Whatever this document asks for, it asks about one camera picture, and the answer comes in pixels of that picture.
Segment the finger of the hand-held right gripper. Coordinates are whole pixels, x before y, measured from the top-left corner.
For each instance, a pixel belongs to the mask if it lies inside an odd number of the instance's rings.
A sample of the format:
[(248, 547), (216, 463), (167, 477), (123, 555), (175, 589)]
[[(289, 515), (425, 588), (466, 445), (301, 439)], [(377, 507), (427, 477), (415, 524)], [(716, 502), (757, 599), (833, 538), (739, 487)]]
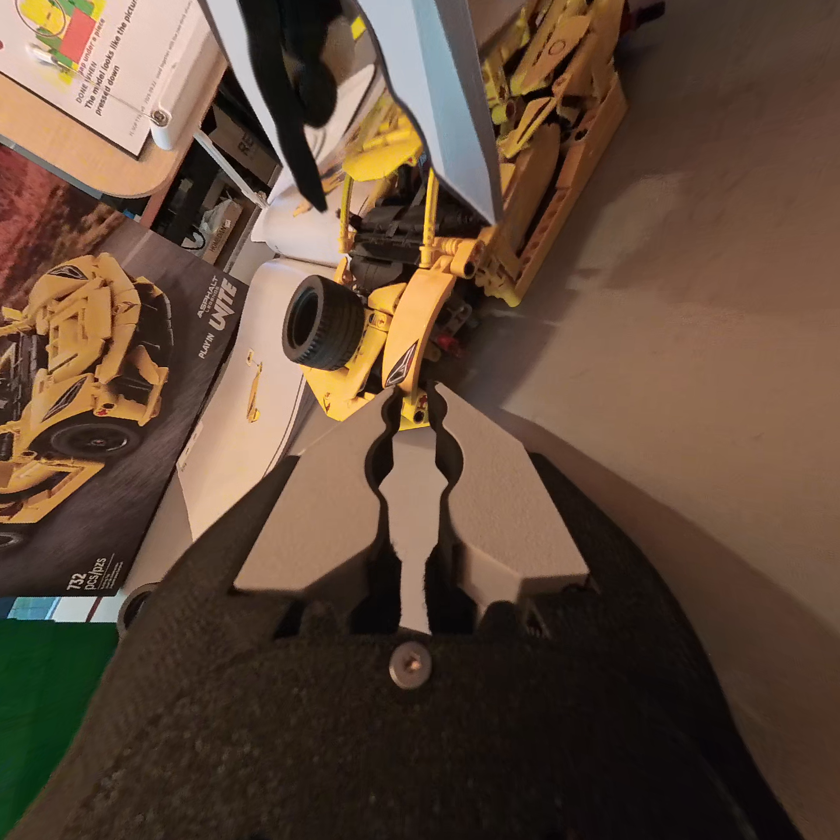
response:
[(203, 14), (283, 172), (319, 211), (328, 205), (304, 129), (304, 111), (287, 73), (275, 2), (205, 1)]
[(488, 224), (502, 215), (496, 136), (466, 1), (359, 1), (386, 85), (437, 178)]

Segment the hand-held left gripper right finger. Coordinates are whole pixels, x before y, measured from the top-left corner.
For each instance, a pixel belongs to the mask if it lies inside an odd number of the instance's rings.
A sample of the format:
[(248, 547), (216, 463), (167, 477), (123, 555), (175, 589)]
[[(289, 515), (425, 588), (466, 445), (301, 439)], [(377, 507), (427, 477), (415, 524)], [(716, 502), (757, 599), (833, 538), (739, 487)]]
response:
[(519, 609), (589, 581), (590, 569), (523, 443), (434, 384), (429, 422), (446, 479), (425, 570), (432, 634), (470, 634), (498, 602)]

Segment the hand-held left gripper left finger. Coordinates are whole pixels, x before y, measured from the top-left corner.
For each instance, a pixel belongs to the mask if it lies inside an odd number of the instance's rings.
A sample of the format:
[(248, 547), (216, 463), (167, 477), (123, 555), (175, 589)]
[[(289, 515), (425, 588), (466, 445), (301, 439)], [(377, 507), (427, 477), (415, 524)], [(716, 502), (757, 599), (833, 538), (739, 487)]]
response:
[(238, 592), (325, 602), (356, 633), (396, 631), (402, 564), (380, 486), (402, 405), (387, 386), (301, 451), (234, 580)]

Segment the yellow toy brick car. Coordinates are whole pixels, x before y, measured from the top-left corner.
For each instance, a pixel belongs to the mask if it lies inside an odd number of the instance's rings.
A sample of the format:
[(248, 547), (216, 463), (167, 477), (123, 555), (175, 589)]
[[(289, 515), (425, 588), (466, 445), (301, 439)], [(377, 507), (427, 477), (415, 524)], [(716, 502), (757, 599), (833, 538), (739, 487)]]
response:
[(614, 52), (636, 26), (628, 2), (526, 2), (495, 37), (481, 70), (500, 171), (497, 224), (445, 188), (406, 113), (380, 97), (343, 157), (341, 259), (330, 278), (362, 300), (362, 338), (336, 371), (300, 365), (327, 417), (342, 422), (384, 389), (385, 340), (418, 270), (456, 277), (423, 355), (425, 392), (433, 365), (477, 326), (481, 297), (522, 302), (626, 113)]

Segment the yellow toy brick panel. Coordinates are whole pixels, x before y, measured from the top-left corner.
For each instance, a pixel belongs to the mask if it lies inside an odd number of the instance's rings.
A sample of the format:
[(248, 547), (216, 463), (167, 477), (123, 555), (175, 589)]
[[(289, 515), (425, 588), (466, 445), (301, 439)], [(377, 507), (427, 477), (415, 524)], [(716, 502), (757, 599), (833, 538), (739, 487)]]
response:
[(419, 384), (421, 365), (435, 320), (455, 282), (447, 270), (419, 269), (396, 304), (385, 340), (382, 379), (385, 389), (394, 387), (402, 398), (402, 431), (428, 425), (427, 396)]

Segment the grey desk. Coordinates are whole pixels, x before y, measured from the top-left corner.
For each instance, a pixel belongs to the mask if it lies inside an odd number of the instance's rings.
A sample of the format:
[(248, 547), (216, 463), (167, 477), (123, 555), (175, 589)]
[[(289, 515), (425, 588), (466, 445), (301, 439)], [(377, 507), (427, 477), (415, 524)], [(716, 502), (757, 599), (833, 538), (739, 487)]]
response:
[(647, 555), (838, 838), (838, 2), (667, 2), (523, 303), (439, 377)]

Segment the printed instruction sheet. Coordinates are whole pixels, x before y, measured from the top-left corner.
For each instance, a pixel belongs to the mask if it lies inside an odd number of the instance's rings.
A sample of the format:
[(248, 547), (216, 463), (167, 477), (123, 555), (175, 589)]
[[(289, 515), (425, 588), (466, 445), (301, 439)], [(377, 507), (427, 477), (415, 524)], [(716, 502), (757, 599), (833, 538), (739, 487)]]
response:
[(201, 12), (192, 1), (2, 1), (2, 78), (137, 160)]

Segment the open instruction booklet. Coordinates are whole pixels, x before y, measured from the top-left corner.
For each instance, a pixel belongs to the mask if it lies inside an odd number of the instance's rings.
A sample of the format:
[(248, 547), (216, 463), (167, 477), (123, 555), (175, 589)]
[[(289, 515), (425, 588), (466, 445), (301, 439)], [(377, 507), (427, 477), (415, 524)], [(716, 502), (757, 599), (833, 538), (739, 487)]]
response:
[(328, 212), (306, 209), (282, 176), (252, 239), (275, 258), (255, 270), (233, 349), (177, 466), (193, 540), (267, 475), (286, 453), (298, 412), (312, 400), (301, 368), (286, 357), (282, 327), (309, 275), (332, 278), (340, 254), (341, 187), (327, 186)]

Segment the black toy tyre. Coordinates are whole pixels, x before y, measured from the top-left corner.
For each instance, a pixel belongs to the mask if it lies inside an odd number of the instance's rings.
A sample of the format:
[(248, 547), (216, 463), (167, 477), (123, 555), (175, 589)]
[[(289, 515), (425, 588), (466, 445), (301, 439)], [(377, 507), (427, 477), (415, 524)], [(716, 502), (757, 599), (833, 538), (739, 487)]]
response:
[(362, 300), (349, 288), (309, 275), (293, 293), (281, 339), (288, 360), (319, 371), (336, 371), (357, 350), (365, 323)]
[(122, 641), (131, 625), (136, 620), (137, 616), (140, 614), (144, 603), (149, 599), (150, 595), (157, 589), (160, 585), (159, 581), (151, 582), (147, 584), (142, 584), (138, 586), (131, 593), (127, 594), (124, 601), (122, 602), (117, 620), (116, 620), (116, 627), (119, 635), (119, 640)]

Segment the toy car set box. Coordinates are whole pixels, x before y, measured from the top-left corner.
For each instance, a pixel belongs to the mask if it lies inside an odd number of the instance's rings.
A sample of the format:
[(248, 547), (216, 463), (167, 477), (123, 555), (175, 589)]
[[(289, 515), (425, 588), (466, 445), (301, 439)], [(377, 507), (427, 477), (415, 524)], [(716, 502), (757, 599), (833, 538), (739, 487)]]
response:
[(122, 586), (247, 294), (2, 145), (2, 597)]

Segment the green plastic bin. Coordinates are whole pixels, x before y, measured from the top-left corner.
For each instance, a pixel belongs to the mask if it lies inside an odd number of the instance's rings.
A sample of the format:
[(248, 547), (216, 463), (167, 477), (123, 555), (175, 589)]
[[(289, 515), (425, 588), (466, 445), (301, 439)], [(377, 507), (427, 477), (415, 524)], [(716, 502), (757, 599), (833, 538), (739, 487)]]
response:
[(114, 623), (1, 622), (1, 838), (65, 756), (118, 641)]

